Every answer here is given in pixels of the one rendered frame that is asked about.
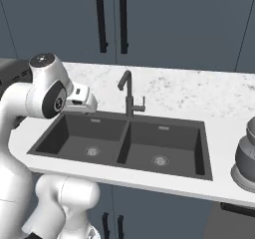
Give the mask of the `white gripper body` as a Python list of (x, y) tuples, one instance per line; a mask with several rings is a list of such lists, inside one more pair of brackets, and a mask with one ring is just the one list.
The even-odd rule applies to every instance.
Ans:
[(89, 87), (74, 87), (72, 93), (67, 97), (64, 112), (95, 113), (98, 102)]

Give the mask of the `dark grey tap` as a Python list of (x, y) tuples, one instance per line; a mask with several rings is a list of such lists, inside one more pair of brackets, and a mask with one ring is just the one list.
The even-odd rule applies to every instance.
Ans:
[(144, 112), (145, 111), (145, 98), (142, 98), (142, 105), (135, 106), (133, 104), (132, 96), (132, 83), (131, 83), (131, 71), (126, 70), (118, 83), (118, 88), (120, 91), (127, 87), (127, 96), (126, 96), (126, 116), (128, 118), (133, 117), (134, 112)]

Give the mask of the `dark grey double sink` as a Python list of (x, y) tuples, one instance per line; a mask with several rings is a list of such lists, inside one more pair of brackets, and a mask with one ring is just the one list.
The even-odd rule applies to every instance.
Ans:
[(29, 149), (47, 156), (211, 180), (205, 124), (199, 120), (96, 112), (58, 116)]

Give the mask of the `dark blue cupboard door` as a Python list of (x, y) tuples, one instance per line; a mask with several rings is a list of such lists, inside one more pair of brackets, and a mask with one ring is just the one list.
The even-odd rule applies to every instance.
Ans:
[(17, 58), (2, 1), (0, 0), (0, 58)]
[(54, 53), (64, 62), (116, 61), (114, 0), (104, 0), (107, 51), (100, 52), (96, 0), (2, 0), (17, 57)]
[(253, 0), (127, 0), (127, 53), (117, 63), (187, 70), (235, 70)]
[(99, 187), (100, 187), (100, 199), (97, 205), (88, 211), (89, 219), (93, 226), (99, 231), (101, 239), (105, 239), (102, 216), (104, 212), (109, 213), (108, 224), (111, 232), (110, 239), (116, 239), (112, 200), (112, 187), (110, 185), (103, 183), (100, 183)]
[(255, 4), (252, 7), (236, 71), (255, 74)]
[(114, 211), (124, 216), (124, 239), (202, 239), (208, 200), (114, 186)]

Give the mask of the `dark grey dishwasher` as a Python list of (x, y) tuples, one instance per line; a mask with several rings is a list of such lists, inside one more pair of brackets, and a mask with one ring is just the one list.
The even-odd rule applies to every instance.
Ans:
[(255, 239), (255, 217), (222, 210), (212, 205), (202, 239)]

